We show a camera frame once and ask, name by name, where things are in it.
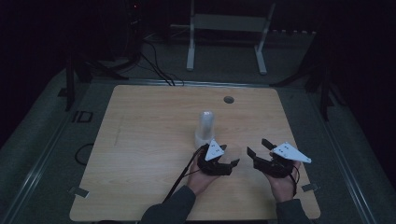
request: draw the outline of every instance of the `person's right hand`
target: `person's right hand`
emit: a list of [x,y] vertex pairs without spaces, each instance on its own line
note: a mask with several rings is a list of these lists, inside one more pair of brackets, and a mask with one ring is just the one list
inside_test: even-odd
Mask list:
[[[297,169],[300,168],[301,163],[295,161],[293,164]],[[297,170],[293,169],[291,175],[296,179]],[[271,191],[275,197],[277,203],[283,203],[285,201],[292,200],[294,197],[294,182],[290,176],[284,178],[274,178],[270,175],[265,174],[271,185]]]

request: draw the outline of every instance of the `small round object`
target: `small round object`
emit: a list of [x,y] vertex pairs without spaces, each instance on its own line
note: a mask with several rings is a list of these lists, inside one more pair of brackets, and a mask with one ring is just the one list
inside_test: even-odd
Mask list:
[[232,104],[235,101],[235,99],[232,96],[225,96],[224,97],[224,102],[226,104]]

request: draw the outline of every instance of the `dark floor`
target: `dark floor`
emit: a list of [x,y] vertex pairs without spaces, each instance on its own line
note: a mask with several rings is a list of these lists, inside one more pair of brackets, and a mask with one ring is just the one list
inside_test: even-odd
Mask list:
[[[197,43],[195,69],[187,72],[187,42],[183,35],[173,39],[164,44],[155,35],[148,37],[161,69],[183,79],[186,86],[268,88],[297,71],[312,36],[269,34],[264,46],[267,76],[259,75],[253,48],[230,43]],[[143,53],[152,61],[153,52],[144,45]],[[76,83],[77,101],[69,112],[64,112],[65,99],[57,96],[64,88],[65,72],[49,83],[0,151],[1,223],[74,223],[68,216],[74,196],[67,191],[79,185],[84,172],[75,153],[95,141],[113,88],[166,84],[146,69],[147,62],[139,66],[122,72],[129,81],[97,77],[91,84]],[[297,145],[313,160],[305,167],[311,182],[319,186],[315,194],[321,216],[316,222],[396,223],[396,193],[359,124],[332,96],[330,121],[324,121],[318,112],[319,94],[306,93],[305,80],[277,90]],[[72,122],[76,111],[92,112],[92,122]],[[85,156],[88,159],[89,148]]]

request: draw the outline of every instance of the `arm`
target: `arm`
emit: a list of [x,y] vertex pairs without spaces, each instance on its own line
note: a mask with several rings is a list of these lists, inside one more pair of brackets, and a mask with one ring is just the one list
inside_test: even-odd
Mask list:
[[[300,167],[301,163],[294,162],[296,169]],[[293,169],[292,176],[294,179],[297,176],[297,170]],[[311,221],[306,216],[301,202],[298,199],[293,199],[294,184],[289,176],[285,178],[274,178],[265,175],[271,185],[276,200],[276,215],[279,224],[309,224]]]
[[184,223],[195,203],[195,198],[204,192],[218,176],[205,175],[199,171],[197,158],[191,167],[187,185],[181,187],[166,202],[151,206],[142,216],[140,224]]

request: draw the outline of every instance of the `white cylinder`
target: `white cylinder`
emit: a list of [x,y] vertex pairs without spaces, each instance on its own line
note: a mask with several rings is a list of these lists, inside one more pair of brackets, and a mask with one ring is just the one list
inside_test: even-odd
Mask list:
[[203,111],[199,117],[198,127],[195,130],[195,148],[198,149],[215,137],[215,116],[212,111]]

